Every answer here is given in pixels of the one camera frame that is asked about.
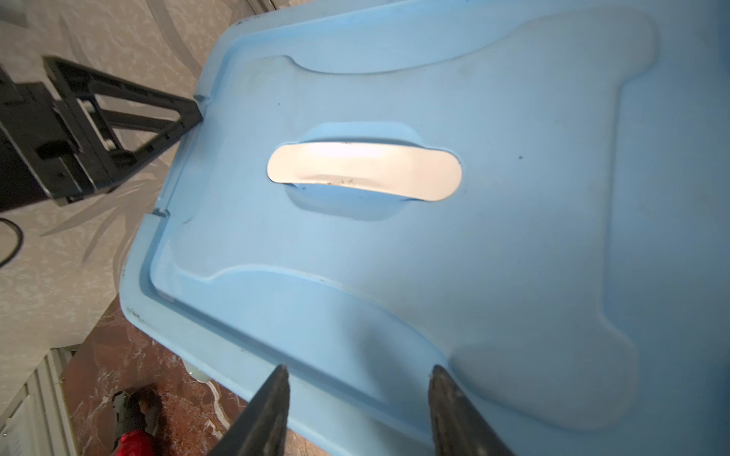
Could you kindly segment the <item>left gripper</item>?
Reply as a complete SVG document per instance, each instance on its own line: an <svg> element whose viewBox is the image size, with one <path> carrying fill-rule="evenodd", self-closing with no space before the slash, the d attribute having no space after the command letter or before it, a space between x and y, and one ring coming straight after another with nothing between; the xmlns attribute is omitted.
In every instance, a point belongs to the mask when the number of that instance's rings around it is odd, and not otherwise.
<svg viewBox="0 0 730 456"><path fill-rule="evenodd" d="M60 99L1 70L1 210L76 203L122 184L203 121L197 103L45 56ZM101 97L174 112L173 120L103 108Z"/></svg>

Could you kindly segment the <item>blue plastic bin lid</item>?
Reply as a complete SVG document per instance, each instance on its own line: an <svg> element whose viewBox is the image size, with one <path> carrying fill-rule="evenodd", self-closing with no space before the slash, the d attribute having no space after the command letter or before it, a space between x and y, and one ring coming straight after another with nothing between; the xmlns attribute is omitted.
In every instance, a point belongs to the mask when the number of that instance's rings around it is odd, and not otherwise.
<svg viewBox="0 0 730 456"><path fill-rule="evenodd" d="M229 28L125 317L338 455L729 451L729 5L318 1Z"/></svg>

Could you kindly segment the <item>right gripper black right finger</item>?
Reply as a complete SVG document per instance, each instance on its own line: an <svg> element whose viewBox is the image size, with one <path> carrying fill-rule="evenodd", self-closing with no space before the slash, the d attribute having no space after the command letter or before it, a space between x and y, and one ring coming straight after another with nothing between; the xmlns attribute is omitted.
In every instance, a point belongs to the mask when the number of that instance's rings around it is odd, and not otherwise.
<svg viewBox="0 0 730 456"><path fill-rule="evenodd" d="M428 401L436 455L513 456L513 451L440 365L433 367Z"/></svg>

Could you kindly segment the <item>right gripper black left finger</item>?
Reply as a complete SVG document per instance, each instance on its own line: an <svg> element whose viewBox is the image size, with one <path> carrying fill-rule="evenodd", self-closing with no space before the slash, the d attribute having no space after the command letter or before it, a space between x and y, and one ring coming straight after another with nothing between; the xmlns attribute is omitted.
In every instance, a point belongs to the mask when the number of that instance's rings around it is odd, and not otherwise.
<svg viewBox="0 0 730 456"><path fill-rule="evenodd" d="M290 408L287 366L280 364L208 456L282 456Z"/></svg>

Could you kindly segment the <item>red small object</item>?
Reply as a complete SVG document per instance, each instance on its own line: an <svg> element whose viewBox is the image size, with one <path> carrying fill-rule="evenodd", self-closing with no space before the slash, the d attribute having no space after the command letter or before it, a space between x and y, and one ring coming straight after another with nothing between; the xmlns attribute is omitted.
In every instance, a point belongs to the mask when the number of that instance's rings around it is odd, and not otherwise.
<svg viewBox="0 0 730 456"><path fill-rule="evenodd" d="M158 438L162 402L151 386L117 391L111 399L114 418L112 455L163 453Z"/></svg>

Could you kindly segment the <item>aluminium frame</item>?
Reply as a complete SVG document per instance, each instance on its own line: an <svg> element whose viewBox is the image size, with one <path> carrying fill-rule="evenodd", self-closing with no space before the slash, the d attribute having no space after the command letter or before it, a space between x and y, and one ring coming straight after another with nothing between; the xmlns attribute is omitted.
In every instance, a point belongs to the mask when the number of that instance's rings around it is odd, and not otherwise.
<svg viewBox="0 0 730 456"><path fill-rule="evenodd" d="M3 455L76 455L63 390L76 346L51 349L1 413Z"/></svg>

